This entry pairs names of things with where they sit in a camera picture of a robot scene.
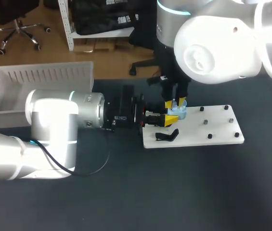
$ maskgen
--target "black cable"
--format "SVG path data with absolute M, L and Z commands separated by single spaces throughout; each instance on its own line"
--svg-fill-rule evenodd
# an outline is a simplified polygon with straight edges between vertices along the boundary
M 44 151 L 44 153 L 58 166 L 58 167 L 60 167 L 60 169 L 62 169 L 63 171 L 65 171 L 65 172 L 67 172 L 67 173 L 69 173 L 69 174 L 71 174 L 71 175 L 73 175 L 73 176 L 78 176 L 78 177 L 88 177 L 88 176 L 91 176 L 91 175 L 93 175 L 93 174 L 95 174 L 95 173 L 98 173 L 99 171 L 101 171 L 105 166 L 106 166 L 106 164 L 108 163 L 108 160 L 109 160 L 109 158 L 110 158 L 110 150 L 108 151 L 108 156 L 107 156 L 107 159 L 106 159 L 106 161 L 105 161 L 105 163 L 99 168 L 99 169 L 97 169 L 96 171 L 94 171 L 94 172 L 90 172 L 90 173 L 86 173 L 86 174 L 83 174 L 83 173 L 78 173 L 78 172 L 75 172 L 75 171 L 71 171 L 71 170 L 69 170 L 68 168 L 66 168 L 66 167 L 64 167 L 63 165 L 61 165 L 49 152 L 48 152 L 48 150 L 46 149 L 46 147 L 43 145 L 43 144 L 41 144 L 38 140 L 36 140 L 36 139 L 32 139 L 32 138 L 30 138 L 30 139 L 22 139 L 22 140 L 24 140 L 24 141 L 32 141 L 32 142 L 34 142 L 34 143 L 36 143 L 40 148 L 41 148 L 41 150 L 43 150 Z

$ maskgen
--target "blue object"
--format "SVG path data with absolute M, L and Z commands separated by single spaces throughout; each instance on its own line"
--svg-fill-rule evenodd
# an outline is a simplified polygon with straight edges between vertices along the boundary
M 184 100 L 183 104 L 179 107 L 174 100 L 172 109 L 168 109 L 168 115 L 178 116 L 179 120 L 185 119 L 187 115 L 187 101 Z

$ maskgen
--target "black bracket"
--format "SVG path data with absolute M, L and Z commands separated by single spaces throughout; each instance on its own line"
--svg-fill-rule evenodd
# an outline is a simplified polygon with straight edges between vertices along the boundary
M 155 133 L 156 141 L 169 141 L 172 142 L 179 134 L 179 129 L 175 129 L 171 135 L 157 132 Z

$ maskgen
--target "white plastic basket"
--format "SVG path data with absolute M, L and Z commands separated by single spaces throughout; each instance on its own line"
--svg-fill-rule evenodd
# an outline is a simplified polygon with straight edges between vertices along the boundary
M 34 89 L 91 92 L 93 62 L 0 66 L 0 128 L 29 126 L 27 95 Z

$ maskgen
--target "chair wheel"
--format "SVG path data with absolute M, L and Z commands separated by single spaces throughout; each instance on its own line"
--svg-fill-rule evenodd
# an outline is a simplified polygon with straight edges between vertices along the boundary
M 37 51 L 39 51 L 40 50 L 40 45 L 39 44 L 35 44 L 34 45 L 34 49 L 36 49 Z
M 45 27 L 44 31 L 46 31 L 47 33 L 50 33 L 51 32 L 51 28 L 50 27 Z
M 136 68 L 133 68 L 133 67 L 132 67 L 132 68 L 130 69 L 130 75 L 131 75 L 131 76 L 137 75 Z
M 6 53 L 5 49 L 0 49 L 0 55 L 4 55 Z

